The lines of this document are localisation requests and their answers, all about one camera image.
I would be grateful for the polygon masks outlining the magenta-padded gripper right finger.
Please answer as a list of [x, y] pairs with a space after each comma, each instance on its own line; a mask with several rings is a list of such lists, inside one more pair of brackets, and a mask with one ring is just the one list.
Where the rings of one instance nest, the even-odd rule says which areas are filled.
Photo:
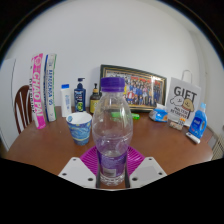
[[166, 172], [153, 157], [144, 157], [136, 149], [127, 151], [125, 185], [140, 188], [166, 176]]

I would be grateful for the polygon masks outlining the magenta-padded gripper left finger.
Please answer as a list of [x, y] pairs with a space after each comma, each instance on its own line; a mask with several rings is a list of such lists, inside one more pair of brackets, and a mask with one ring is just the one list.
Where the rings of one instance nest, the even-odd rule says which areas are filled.
[[97, 174], [97, 151], [96, 147], [92, 147], [80, 158], [72, 157], [59, 173], [59, 177], [84, 188], [95, 188]]

